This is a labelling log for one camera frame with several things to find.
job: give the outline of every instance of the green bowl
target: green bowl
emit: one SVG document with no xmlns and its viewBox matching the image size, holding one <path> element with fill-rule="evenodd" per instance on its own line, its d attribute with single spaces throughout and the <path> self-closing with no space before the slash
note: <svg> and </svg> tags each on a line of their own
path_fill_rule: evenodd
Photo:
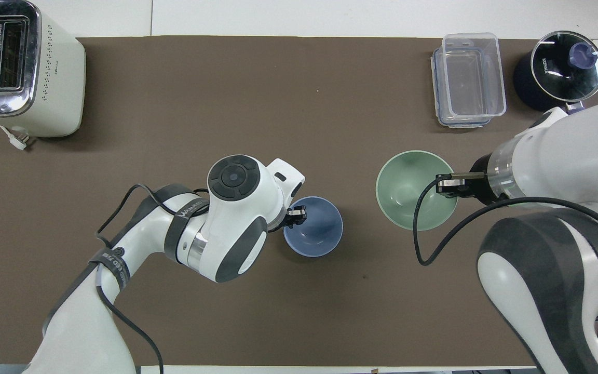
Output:
<svg viewBox="0 0 598 374">
<path fill-rule="evenodd" d="M 375 197 L 387 218 L 400 227 L 412 230 L 413 216 L 419 195 L 439 173 L 453 170 L 442 158 L 425 151 L 406 151 L 392 157 L 382 166 Z M 456 209 L 455 198 L 446 198 L 430 190 L 419 210 L 417 230 L 436 228 Z"/>
</svg>

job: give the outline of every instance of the toaster slot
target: toaster slot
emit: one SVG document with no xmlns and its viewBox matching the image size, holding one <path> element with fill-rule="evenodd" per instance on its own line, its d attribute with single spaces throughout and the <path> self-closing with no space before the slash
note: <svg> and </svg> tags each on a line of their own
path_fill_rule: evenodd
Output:
<svg viewBox="0 0 598 374">
<path fill-rule="evenodd" d="M 4 24 L 0 88 L 17 88 L 20 86 L 24 61 L 23 34 L 24 23 L 7 22 Z"/>
</svg>

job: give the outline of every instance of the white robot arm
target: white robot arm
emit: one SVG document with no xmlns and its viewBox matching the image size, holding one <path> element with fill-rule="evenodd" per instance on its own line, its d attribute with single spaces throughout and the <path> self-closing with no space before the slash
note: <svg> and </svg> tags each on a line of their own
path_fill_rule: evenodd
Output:
<svg viewBox="0 0 598 374">
<path fill-rule="evenodd" d="M 303 210 L 289 211 L 303 182 L 304 176 L 281 159 L 264 166 L 234 155 L 212 166 L 209 201 L 178 184 L 157 190 L 57 303 L 24 373 L 135 372 L 98 287 L 113 303 L 147 256 L 156 252 L 214 282 L 238 277 L 259 255 L 268 231 L 306 218 Z"/>
<path fill-rule="evenodd" d="M 552 109 L 477 161 L 484 202 L 559 198 L 598 213 L 598 105 Z M 554 209 L 498 222 L 477 262 L 484 290 L 548 374 L 598 373 L 598 222 Z"/>
</svg>

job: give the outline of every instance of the clear plastic box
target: clear plastic box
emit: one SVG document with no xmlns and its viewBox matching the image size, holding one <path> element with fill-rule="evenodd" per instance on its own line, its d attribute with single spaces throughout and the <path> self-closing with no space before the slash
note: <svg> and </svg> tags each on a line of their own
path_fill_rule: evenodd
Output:
<svg viewBox="0 0 598 374">
<path fill-rule="evenodd" d="M 505 113 L 500 46 L 492 33 L 445 36 L 430 65 L 435 115 L 442 125 L 480 127 Z"/>
</svg>

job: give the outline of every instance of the circular control button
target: circular control button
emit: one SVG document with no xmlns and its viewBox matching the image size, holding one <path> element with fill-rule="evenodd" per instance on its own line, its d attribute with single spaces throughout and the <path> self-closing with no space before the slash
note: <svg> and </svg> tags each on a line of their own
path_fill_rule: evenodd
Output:
<svg viewBox="0 0 598 374">
<path fill-rule="evenodd" d="M 228 187 L 237 187 L 246 180 L 246 170 L 239 165 L 228 165 L 221 173 L 221 181 Z"/>
</svg>

